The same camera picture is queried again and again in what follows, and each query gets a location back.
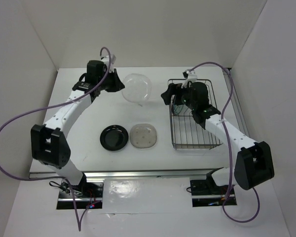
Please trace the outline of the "blue floral ceramic plate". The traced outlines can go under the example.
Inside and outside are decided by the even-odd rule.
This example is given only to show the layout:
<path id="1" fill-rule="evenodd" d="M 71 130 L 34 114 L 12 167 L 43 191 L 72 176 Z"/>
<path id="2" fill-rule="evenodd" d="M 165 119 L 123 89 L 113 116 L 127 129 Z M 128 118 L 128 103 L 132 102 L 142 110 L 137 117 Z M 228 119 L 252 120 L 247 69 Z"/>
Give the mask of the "blue floral ceramic plate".
<path id="1" fill-rule="evenodd" d="M 180 116 L 186 112 L 187 107 L 186 107 L 186 105 L 183 101 L 183 98 L 181 96 L 175 95 L 173 97 L 173 103 L 172 103 L 171 110 L 172 110 L 172 114 L 174 116 Z"/>

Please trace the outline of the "clear glass plate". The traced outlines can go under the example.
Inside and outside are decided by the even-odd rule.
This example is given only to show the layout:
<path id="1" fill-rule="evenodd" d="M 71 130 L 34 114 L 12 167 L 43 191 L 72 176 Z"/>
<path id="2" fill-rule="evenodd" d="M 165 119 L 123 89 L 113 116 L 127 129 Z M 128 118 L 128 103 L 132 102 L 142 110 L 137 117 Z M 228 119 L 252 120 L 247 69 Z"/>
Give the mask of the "clear glass plate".
<path id="1" fill-rule="evenodd" d="M 149 100 L 152 83 L 150 79 L 142 74 L 129 74 L 123 82 L 125 86 L 122 89 L 122 96 L 124 99 L 131 103 L 142 104 Z"/>

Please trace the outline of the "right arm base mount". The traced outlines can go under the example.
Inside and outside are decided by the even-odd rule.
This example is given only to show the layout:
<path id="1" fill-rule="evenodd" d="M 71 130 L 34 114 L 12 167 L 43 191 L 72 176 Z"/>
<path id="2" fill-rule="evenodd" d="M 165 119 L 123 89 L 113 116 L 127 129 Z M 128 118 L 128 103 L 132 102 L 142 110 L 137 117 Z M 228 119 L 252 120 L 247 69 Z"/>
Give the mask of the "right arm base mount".
<path id="1" fill-rule="evenodd" d="M 191 194 L 192 207 L 222 206 L 225 202 L 228 185 L 217 186 L 211 173 L 205 178 L 190 180 L 186 191 Z"/>

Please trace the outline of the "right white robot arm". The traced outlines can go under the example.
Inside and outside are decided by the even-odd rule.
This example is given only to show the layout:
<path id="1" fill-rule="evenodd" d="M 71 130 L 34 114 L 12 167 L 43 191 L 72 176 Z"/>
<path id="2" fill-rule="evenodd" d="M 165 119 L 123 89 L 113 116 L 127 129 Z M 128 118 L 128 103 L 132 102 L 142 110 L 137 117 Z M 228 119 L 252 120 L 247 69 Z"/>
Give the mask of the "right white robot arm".
<path id="1" fill-rule="evenodd" d="M 223 186 L 238 185 L 249 190 L 274 177 L 270 146 L 246 136 L 229 123 L 221 112 L 210 104 L 207 86 L 193 82 L 183 87 L 171 83 L 161 94 L 165 105 L 185 105 L 191 110 L 194 121 L 228 146 L 229 167 L 207 174 L 206 190 L 217 193 Z"/>

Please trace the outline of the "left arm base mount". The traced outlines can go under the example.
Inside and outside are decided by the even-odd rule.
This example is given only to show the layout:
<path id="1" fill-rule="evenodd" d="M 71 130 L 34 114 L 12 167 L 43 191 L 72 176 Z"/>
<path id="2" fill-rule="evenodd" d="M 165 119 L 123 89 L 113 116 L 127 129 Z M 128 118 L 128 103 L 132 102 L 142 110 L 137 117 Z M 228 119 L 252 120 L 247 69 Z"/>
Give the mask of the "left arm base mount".
<path id="1" fill-rule="evenodd" d="M 96 186 L 96 190 L 94 191 L 87 191 L 83 194 L 80 191 L 74 190 L 73 195 L 76 200 L 77 209 L 85 209 L 87 205 L 91 205 L 90 209 L 102 209 L 104 181 L 96 180 L 93 184 Z M 73 195 L 67 183 L 64 181 L 61 183 L 50 181 L 49 185 L 53 188 L 57 188 L 59 191 L 56 205 L 57 210 L 74 209 Z"/>

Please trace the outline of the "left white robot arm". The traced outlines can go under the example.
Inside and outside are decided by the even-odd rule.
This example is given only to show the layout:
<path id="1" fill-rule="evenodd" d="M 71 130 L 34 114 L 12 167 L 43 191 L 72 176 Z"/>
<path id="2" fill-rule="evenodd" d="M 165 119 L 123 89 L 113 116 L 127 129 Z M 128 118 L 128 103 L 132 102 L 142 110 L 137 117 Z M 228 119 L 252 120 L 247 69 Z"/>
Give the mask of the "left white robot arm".
<path id="1" fill-rule="evenodd" d="M 71 183 L 71 193 L 76 197 L 87 193 L 87 184 L 84 173 L 70 160 L 67 136 L 79 116 L 91 106 L 102 90 L 118 92 L 125 88 L 113 64 L 114 60 L 107 56 L 101 60 L 90 60 L 86 73 L 72 87 L 65 104 L 43 125 L 34 125 L 31 129 L 33 159 L 66 178 Z"/>

